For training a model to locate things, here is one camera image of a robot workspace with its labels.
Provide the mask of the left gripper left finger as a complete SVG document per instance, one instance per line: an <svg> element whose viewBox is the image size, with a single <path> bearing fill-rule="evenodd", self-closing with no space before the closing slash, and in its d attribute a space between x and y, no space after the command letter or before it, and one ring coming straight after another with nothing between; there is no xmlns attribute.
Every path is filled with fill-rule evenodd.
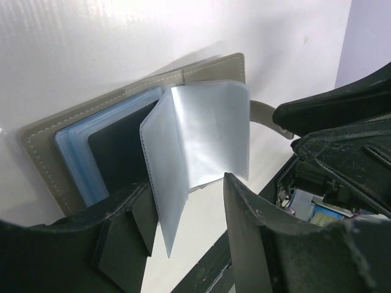
<svg viewBox="0 0 391 293"><path fill-rule="evenodd" d="M1 222L2 292L140 292L157 226L150 182L50 225Z"/></svg>

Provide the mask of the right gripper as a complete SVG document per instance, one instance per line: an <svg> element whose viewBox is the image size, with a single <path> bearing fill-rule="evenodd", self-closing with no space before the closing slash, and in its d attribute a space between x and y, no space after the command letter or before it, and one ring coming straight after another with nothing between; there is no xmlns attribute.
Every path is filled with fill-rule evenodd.
<svg viewBox="0 0 391 293"><path fill-rule="evenodd" d="M260 196L297 218L390 223L390 65L287 102L256 121L291 141L292 157Z"/></svg>

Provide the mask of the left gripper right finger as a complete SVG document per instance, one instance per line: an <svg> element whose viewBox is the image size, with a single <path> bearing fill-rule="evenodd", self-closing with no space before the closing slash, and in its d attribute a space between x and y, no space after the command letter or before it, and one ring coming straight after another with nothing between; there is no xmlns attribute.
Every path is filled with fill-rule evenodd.
<svg viewBox="0 0 391 293"><path fill-rule="evenodd" d="M224 176L237 292L389 292L390 222L302 221Z"/></svg>

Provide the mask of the grey card holder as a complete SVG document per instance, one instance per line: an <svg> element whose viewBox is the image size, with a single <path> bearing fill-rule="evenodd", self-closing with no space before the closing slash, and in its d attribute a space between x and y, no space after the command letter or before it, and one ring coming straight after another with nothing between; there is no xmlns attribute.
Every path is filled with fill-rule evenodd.
<svg viewBox="0 0 391 293"><path fill-rule="evenodd" d="M250 99L244 56L184 67L95 98L20 132L65 216L31 228L34 253L66 263L145 258L160 225L171 252L191 192L249 176L250 124L286 139Z"/></svg>

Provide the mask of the black card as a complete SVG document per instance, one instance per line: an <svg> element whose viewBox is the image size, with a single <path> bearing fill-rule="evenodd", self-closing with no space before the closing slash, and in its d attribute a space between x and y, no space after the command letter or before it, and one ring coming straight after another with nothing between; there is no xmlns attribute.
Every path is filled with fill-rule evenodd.
<svg viewBox="0 0 391 293"><path fill-rule="evenodd" d="M88 144L109 195L147 177L139 128L153 102L91 134Z"/></svg>

